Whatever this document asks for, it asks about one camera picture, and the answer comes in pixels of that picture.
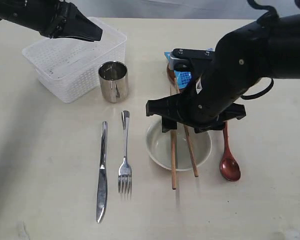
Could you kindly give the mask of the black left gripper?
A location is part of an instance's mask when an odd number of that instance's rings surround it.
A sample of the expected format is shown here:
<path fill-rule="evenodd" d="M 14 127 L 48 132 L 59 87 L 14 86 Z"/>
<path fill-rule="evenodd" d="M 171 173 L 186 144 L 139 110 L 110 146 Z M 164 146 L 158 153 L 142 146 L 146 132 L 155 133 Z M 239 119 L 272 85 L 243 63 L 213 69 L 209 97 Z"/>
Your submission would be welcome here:
<path fill-rule="evenodd" d="M 85 17 L 71 2 L 33 0 L 32 29 L 47 38 L 100 41 L 103 30 Z"/>

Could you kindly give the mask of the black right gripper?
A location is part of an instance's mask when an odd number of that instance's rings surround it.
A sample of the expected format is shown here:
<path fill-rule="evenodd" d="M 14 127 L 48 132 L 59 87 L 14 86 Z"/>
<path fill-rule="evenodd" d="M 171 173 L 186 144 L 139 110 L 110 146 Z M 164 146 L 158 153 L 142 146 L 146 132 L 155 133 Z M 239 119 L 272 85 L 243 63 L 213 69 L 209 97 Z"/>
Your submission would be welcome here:
<path fill-rule="evenodd" d="M 231 102 L 218 106 L 216 101 L 198 102 L 186 93 L 178 93 L 160 99 L 148 100 L 145 105 L 147 117 L 161 116 L 161 130 L 167 133 L 177 130 L 178 123 L 194 128 L 196 133 L 221 131 L 229 120 L 241 120 L 246 116 L 243 104 Z"/>

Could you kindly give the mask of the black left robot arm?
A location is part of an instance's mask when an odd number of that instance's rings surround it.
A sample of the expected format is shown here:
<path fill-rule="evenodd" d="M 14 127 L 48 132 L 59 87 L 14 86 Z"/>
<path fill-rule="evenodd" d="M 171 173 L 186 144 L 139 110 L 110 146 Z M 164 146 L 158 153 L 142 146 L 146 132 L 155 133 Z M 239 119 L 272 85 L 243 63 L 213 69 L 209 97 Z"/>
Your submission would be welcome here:
<path fill-rule="evenodd" d="M 100 41 L 103 30 L 65 0 L 0 0 L 0 19 L 50 39 Z"/>

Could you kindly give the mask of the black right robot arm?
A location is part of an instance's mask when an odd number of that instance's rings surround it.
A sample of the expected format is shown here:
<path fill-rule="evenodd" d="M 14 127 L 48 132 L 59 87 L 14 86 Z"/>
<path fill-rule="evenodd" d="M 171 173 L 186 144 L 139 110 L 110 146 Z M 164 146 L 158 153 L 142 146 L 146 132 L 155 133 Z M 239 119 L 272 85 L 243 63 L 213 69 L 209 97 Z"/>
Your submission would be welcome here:
<path fill-rule="evenodd" d="M 251 22 L 223 36 L 213 51 L 176 48 L 171 61 L 192 79 L 179 94 L 149 100 L 146 115 L 161 116 L 164 132 L 177 123 L 196 133 L 222 130 L 246 116 L 236 100 L 248 100 L 261 78 L 300 79 L 300 14 Z"/>

